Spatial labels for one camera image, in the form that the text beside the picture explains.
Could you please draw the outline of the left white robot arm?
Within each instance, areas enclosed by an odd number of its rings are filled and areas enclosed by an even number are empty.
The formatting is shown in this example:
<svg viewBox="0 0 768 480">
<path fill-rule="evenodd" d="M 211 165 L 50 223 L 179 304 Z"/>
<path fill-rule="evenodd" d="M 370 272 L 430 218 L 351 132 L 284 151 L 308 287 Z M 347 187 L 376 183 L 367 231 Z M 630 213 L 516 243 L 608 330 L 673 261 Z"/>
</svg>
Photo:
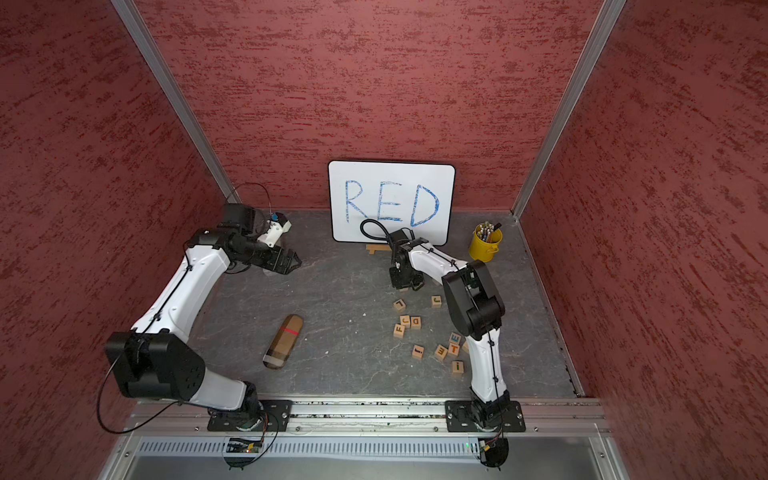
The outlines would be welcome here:
<svg viewBox="0 0 768 480">
<path fill-rule="evenodd" d="M 209 294 L 236 264 L 287 275 L 301 260 L 293 250 L 270 246 L 239 227 L 198 230 L 149 310 L 130 330 L 107 340 L 108 374 L 124 397 L 202 407 L 235 430 L 265 427 L 268 417 L 255 386 L 212 371 L 188 344 Z"/>
</svg>

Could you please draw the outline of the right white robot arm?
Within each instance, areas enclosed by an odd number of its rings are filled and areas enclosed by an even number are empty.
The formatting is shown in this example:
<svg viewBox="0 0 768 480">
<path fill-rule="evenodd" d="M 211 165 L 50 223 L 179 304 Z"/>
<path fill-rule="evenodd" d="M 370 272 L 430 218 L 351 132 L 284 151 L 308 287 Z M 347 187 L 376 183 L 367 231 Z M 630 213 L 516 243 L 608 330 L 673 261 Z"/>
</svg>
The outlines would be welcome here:
<svg viewBox="0 0 768 480">
<path fill-rule="evenodd" d="M 453 258 L 422 238 L 398 237 L 388 244 L 390 280 L 395 288 L 417 290 L 427 277 L 443 286 L 451 321 L 468 344 L 471 419 L 484 430 L 497 429 L 511 399 L 499 353 L 505 305 L 487 265 L 479 260 Z"/>
</svg>

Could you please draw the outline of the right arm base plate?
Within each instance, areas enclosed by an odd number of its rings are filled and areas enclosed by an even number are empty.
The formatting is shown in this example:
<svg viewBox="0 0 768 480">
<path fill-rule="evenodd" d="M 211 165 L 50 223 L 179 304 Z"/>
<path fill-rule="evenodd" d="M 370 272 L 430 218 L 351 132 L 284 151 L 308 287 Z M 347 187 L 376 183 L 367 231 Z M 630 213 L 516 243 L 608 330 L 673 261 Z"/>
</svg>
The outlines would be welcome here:
<svg viewBox="0 0 768 480">
<path fill-rule="evenodd" d="M 517 401 L 502 400 L 481 406 L 470 400 L 449 400 L 445 404 L 449 432 L 522 433 L 527 427 L 522 408 Z"/>
</svg>

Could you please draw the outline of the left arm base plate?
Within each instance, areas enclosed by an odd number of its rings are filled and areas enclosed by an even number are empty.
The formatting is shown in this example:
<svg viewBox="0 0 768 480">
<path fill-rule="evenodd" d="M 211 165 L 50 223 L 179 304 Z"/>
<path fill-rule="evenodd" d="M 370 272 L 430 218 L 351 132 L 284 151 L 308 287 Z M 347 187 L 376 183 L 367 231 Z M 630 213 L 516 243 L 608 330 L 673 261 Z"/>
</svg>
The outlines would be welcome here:
<svg viewBox="0 0 768 480">
<path fill-rule="evenodd" d="M 250 433 L 284 432 L 287 429 L 293 402 L 290 400 L 260 400 L 253 408 L 226 411 L 209 409 L 209 432 Z"/>
</svg>

